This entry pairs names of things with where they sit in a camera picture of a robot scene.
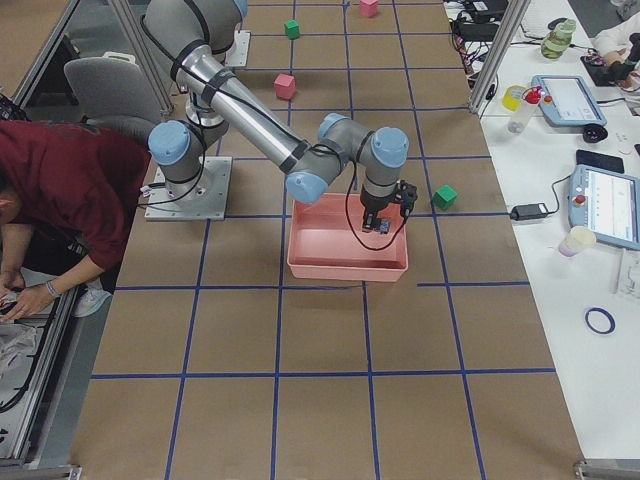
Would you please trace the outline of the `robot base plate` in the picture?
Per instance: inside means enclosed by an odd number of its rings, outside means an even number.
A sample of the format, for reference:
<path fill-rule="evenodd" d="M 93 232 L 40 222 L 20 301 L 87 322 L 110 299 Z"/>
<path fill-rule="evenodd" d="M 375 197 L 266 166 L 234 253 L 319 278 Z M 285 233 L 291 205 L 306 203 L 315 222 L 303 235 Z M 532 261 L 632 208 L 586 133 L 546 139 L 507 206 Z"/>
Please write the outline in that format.
<path fill-rule="evenodd" d="M 201 161 L 201 172 L 184 184 L 165 179 L 161 167 L 156 168 L 149 203 L 144 217 L 149 221 L 196 221 L 225 219 L 228 189 L 233 160 L 226 156 L 206 156 Z"/>

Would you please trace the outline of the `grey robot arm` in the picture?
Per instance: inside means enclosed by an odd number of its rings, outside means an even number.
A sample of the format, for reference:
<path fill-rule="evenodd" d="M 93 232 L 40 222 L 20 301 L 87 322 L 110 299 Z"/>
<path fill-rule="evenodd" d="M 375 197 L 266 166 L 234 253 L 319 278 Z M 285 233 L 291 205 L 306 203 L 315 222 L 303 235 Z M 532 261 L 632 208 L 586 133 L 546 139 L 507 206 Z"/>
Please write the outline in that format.
<path fill-rule="evenodd" d="M 403 130 L 370 130 L 331 113 L 311 144 L 222 65 L 218 58 L 231 48 L 235 28 L 247 12 L 244 1 L 152 1 L 140 24 L 158 64 L 177 86 L 195 96 L 196 110 L 213 111 L 277 165 L 293 199 L 316 202 L 353 163 L 365 173 L 360 193 L 364 230 L 380 229 L 378 215 L 389 204 L 398 205 L 403 218 L 409 217 L 417 191 L 400 177 L 409 147 Z"/>

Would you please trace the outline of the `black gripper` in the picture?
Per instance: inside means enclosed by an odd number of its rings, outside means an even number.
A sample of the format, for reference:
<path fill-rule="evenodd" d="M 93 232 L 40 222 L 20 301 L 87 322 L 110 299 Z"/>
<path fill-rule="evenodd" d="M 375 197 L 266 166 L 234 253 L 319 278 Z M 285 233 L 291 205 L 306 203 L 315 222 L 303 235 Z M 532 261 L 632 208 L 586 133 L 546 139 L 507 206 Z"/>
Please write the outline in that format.
<path fill-rule="evenodd" d="M 391 220 L 381 216 L 386 208 L 387 204 L 364 204 L 361 230 L 367 233 L 388 234 L 391 230 Z"/>

